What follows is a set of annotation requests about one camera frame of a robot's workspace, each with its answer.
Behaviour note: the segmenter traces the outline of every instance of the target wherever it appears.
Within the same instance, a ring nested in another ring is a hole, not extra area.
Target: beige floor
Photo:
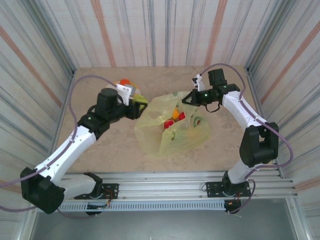
[[[247,82],[242,66],[235,66]],[[81,68],[76,78],[95,74],[111,81],[130,79],[136,83],[142,94],[152,98],[175,91],[191,91],[191,78],[200,73],[203,66],[182,67],[104,67]],[[238,76],[229,68],[223,67],[228,83],[235,83],[240,89]],[[209,88],[207,74],[203,82]],[[106,84],[99,79],[86,79],[80,82],[72,96],[72,107],[77,119],[96,103],[97,95]],[[245,99],[254,107],[249,87]],[[134,134],[136,121],[126,118],[113,123],[101,138],[90,146],[71,166],[69,172],[157,172],[157,171],[210,171],[228,170],[239,159],[239,146],[243,132],[231,113],[221,108],[216,113],[207,113],[201,108],[211,125],[212,136],[201,146],[168,157],[149,157],[139,147]],[[58,146],[73,130],[72,116],[67,109],[63,120]]]

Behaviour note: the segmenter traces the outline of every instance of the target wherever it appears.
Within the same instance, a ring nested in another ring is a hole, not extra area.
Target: yellow plastic bag
[[[211,128],[196,106],[182,104],[188,92],[175,92],[155,97],[138,119],[135,136],[147,154],[165,156],[201,145],[211,135]],[[165,129],[164,122],[178,109],[185,119]]]

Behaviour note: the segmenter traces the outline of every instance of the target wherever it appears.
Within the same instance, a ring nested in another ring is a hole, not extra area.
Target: black mounting plate
[[[103,183],[102,188],[108,189],[112,192],[112,199],[118,198],[118,193],[119,193],[119,184],[118,183]],[[105,194],[108,196],[109,199],[111,199],[111,195],[110,195],[109,191],[105,191]],[[105,194],[101,193],[101,195],[97,198],[91,197],[90,194],[81,194],[79,196],[75,196],[74,199],[76,199],[76,200],[107,199]]]
[[[249,197],[251,195],[250,186],[247,181],[237,184],[237,186],[241,186],[237,189],[237,192],[234,195],[227,196],[224,194],[223,183],[221,181],[209,181],[205,183],[206,186],[206,194],[208,198],[225,198],[225,197],[235,197],[237,193],[240,193],[241,197]]]

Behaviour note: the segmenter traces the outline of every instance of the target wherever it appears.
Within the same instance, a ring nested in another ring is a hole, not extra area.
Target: textured surface
[[[77,68],[244,65],[282,1],[36,0]]]
[[[0,183],[48,156],[71,71],[61,65],[27,1],[0,1]],[[20,184],[0,190],[0,204],[29,205]],[[18,239],[25,213],[0,210],[0,239]]]
[[[150,101],[154,97],[175,91],[191,91],[191,78],[205,67],[104,67],[81,68],[76,74],[79,78],[88,74],[103,76],[111,81],[128,78],[136,83],[142,94]],[[242,66],[236,66],[246,80]],[[229,83],[242,88],[239,77],[227,67],[224,75]],[[208,76],[203,82],[209,88]],[[72,106],[77,119],[96,103],[97,95],[106,84],[98,79],[80,82],[72,96]],[[250,90],[244,94],[253,105]],[[208,106],[215,109],[217,104]],[[70,172],[137,172],[137,171],[196,171],[228,170],[239,159],[239,146],[243,132],[231,115],[223,107],[216,113],[207,113],[206,118],[212,128],[212,136],[201,146],[168,157],[149,157],[138,144],[134,134],[135,120],[126,118],[113,123],[110,129],[91,147],[89,147],[72,165]],[[58,144],[61,144],[73,130],[73,120],[66,111]]]
[[[264,117],[278,123],[293,147],[285,176],[294,180],[311,235],[320,239],[320,1],[290,3],[251,69]],[[280,162],[289,155],[280,141]]]
[[[297,237],[285,200],[264,199],[252,200],[237,216],[215,210],[103,212],[98,218],[73,220],[58,213],[40,213],[31,239],[296,240]]]

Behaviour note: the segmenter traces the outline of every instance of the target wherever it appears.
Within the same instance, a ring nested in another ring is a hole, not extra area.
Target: gray floor
[[[31,239],[295,240],[297,237],[284,199],[255,199],[237,216],[224,211],[137,211],[104,212],[98,218],[72,220],[58,213],[40,213]]]

